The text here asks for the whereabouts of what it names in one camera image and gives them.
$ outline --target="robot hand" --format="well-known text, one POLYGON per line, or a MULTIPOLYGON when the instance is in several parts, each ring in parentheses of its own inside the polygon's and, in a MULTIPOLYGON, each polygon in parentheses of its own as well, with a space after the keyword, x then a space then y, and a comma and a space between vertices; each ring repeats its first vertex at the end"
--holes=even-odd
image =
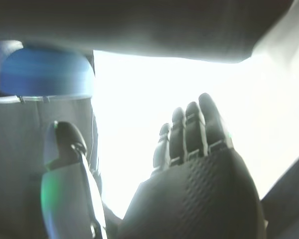
POLYGON ((264 239, 254 182, 208 94, 163 125, 153 173, 132 199, 119 239, 264 239))

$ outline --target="black robotic finger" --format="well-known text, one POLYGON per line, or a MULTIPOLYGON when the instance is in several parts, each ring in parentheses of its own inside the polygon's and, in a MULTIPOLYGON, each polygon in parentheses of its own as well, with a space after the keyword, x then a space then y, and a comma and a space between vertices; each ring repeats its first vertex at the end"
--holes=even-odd
POLYGON ((173 127, 169 140, 170 166, 180 165, 187 157, 185 141, 185 113, 182 108, 174 110, 173 127))
POLYGON ((186 148, 188 160, 208 154, 204 116, 196 102, 186 109, 186 148))
POLYGON ((232 140, 225 127, 223 119, 220 116, 215 103, 207 93, 200 95, 199 106, 205 118, 209 153, 218 151, 225 147, 233 147, 232 140))
POLYGON ((159 132, 159 141, 153 157, 154 170, 152 176, 159 172, 162 172, 168 167, 168 164, 170 162, 169 135, 170 135, 170 125, 166 123, 161 127, 159 132))

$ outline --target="blue cap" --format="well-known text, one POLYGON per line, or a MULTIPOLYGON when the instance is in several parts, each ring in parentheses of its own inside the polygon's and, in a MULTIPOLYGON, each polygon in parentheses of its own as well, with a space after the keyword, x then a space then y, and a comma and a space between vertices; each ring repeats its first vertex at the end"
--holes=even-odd
POLYGON ((91 97, 94 79, 92 66, 80 54, 23 48, 2 63, 0 91, 27 97, 91 97))

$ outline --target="blue object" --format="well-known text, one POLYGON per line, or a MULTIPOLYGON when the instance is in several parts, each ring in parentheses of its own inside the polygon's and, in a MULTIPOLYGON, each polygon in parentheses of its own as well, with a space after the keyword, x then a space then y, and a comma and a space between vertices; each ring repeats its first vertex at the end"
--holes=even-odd
POLYGON ((90 63, 80 54, 29 47, 2 63, 0 91, 27 97, 91 97, 94 79, 90 63))

